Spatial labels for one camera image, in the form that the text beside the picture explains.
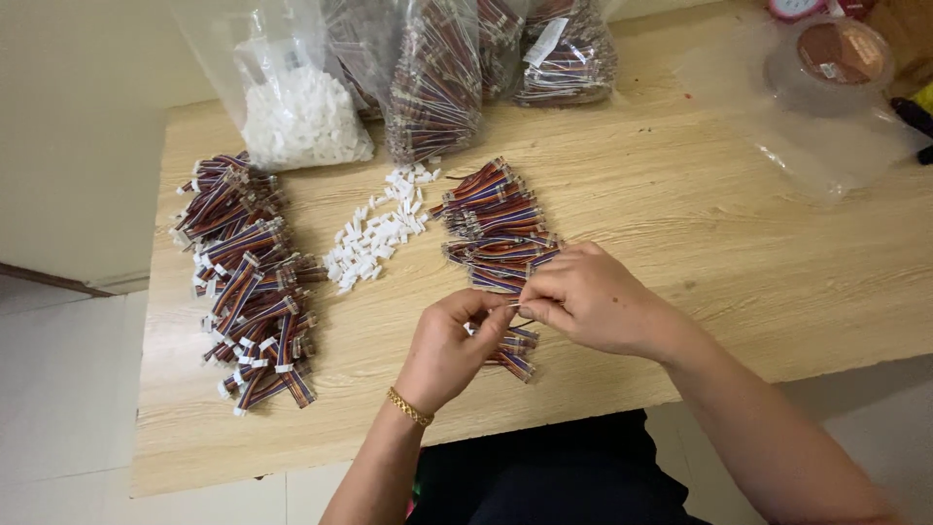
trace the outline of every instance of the wood grain surface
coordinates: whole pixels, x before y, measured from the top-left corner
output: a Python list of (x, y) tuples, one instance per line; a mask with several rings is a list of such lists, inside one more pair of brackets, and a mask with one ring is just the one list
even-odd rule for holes
[[(768, 381), (817, 376), (924, 354), (933, 341), (933, 177), (893, 170), (835, 207), (812, 205), (671, 72), (684, 51), (742, 23), (726, 2), (613, 25), (619, 96), (571, 109), (484, 109), (485, 142), (445, 157), (462, 176), (504, 155), (536, 191), (550, 228), (590, 239), (689, 312)], [(373, 128), (373, 136), (382, 133)], [(314, 290), (320, 325), (313, 387), (231, 414), (201, 367), (211, 341), (190, 298), (191, 258), (166, 231), (187, 197), (192, 163), (243, 147), (219, 103), (177, 108), (166, 131), (140, 382), (135, 496), (351, 459), (396, 377), (422, 309), (467, 283), (444, 262), (440, 224), (402, 246), (376, 282), (335, 297)], [(282, 177), (298, 248), (324, 253), (391, 170), (370, 163)], [(456, 184), (425, 187), (427, 204)], [(541, 330), (536, 379), (484, 369), (428, 429), (427, 445), (596, 416), (678, 399), (662, 369), (576, 347)]]

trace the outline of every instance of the pile of white connectors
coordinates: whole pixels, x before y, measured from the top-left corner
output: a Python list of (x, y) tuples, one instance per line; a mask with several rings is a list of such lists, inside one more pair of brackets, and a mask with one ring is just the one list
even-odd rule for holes
[[(428, 159), (432, 164), (439, 161), (440, 157)], [(438, 177), (440, 168), (432, 172), (421, 163), (397, 168), (385, 177), (389, 183), (385, 195), (371, 195), (365, 206), (356, 209), (353, 220), (334, 235), (337, 246), (323, 259), (327, 278), (340, 287), (337, 295), (352, 290), (360, 279), (374, 280), (383, 270), (380, 259), (391, 258), (396, 245), (409, 242), (409, 235), (425, 231), (428, 215), (422, 210), (424, 197), (418, 185)], [(398, 202), (397, 209), (376, 215), (376, 209), (389, 202)]]
[(330, 74), (297, 67), (246, 92), (250, 161), (271, 172), (372, 159), (353, 98)]

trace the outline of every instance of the left hand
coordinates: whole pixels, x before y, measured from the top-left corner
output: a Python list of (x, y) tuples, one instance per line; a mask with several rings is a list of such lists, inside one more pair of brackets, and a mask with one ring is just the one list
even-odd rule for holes
[[(470, 336), (464, 323), (487, 311), (489, 317)], [(437, 412), (473, 380), (502, 341), (515, 312), (505, 298), (478, 290), (460, 290), (429, 306), (398, 374), (398, 395), (421, 412)]]

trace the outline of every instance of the bag of white connectors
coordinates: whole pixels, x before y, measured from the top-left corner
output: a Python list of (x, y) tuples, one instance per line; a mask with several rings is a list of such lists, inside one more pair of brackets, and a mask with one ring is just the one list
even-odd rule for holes
[(372, 159), (318, 1), (173, 0), (182, 33), (260, 169)]

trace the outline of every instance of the right hand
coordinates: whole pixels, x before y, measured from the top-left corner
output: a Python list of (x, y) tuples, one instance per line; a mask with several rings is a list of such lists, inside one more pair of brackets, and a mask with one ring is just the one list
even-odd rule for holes
[(665, 361), (665, 332), (695, 326), (593, 242), (567, 246), (541, 265), (519, 303), (521, 317), (579, 345), (658, 362)]

